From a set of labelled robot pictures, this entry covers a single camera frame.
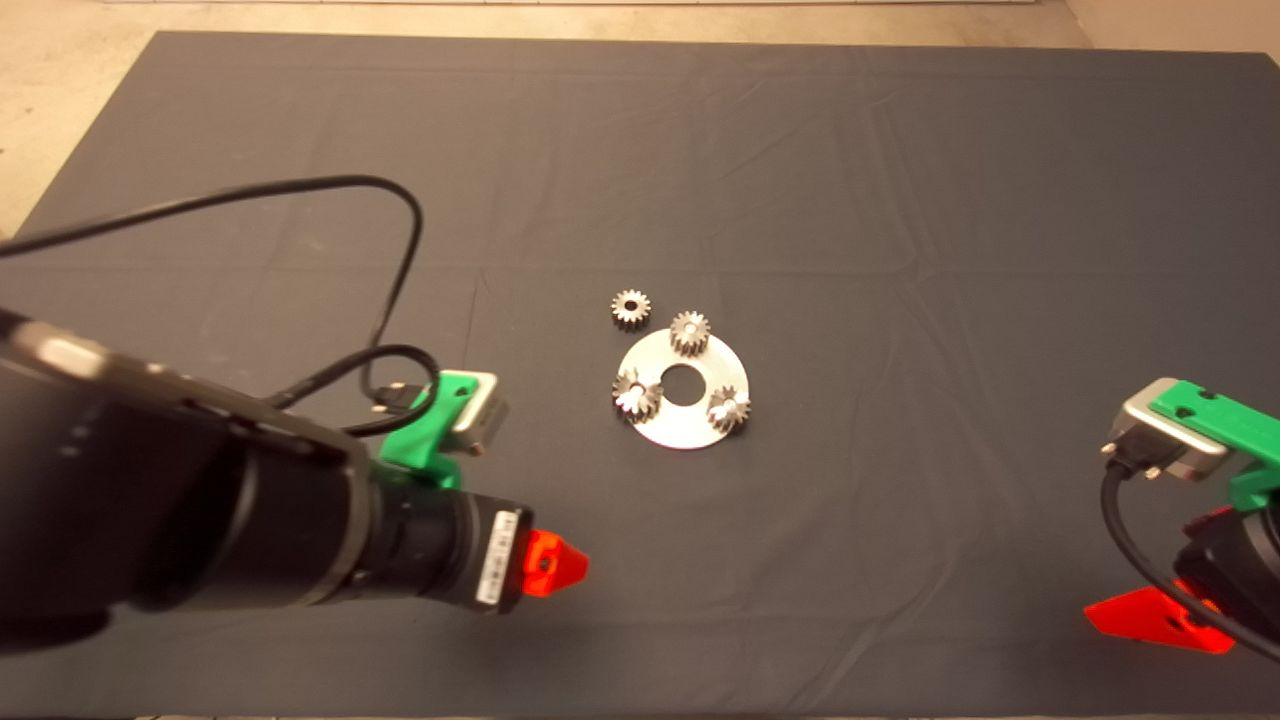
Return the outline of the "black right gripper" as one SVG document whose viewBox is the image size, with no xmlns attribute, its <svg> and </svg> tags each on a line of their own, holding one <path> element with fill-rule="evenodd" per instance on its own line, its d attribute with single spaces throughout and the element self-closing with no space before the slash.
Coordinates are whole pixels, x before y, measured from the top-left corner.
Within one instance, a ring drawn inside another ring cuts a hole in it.
<svg viewBox="0 0 1280 720">
<path fill-rule="evenodd" d="M 1247 624 L 1247 593 L 1240 577 L 1248 574 L 1248 536 L 1240 514 L 1224 506 L 1183 528 L 1187 543 L 1175 559 L 1175 573 L 1197 597 L 1221 614 Z M 1147 644 L 1222 655 L 1236 642 L 1196 620 L 1175 598 L 1158 588 L 1139 588 L 1085 606 L 1085 619 L 1101 634 Z"/>
</svg>

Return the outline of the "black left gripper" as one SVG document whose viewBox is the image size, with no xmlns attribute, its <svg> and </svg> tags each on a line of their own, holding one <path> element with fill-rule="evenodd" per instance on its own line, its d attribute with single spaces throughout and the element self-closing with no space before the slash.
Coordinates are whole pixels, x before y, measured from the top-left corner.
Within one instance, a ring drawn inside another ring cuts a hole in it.
<svg viewBox="0 0 1280 720">
<path fill-rule="evenodd" d="M 525 503 L 463 492 L 458 519 L 460 607 L 508 614 L 524 594 L 545 598 L 588 577 L 590 557 L 553 532 L 532 529 L 532 509 Z"/>
</svg>

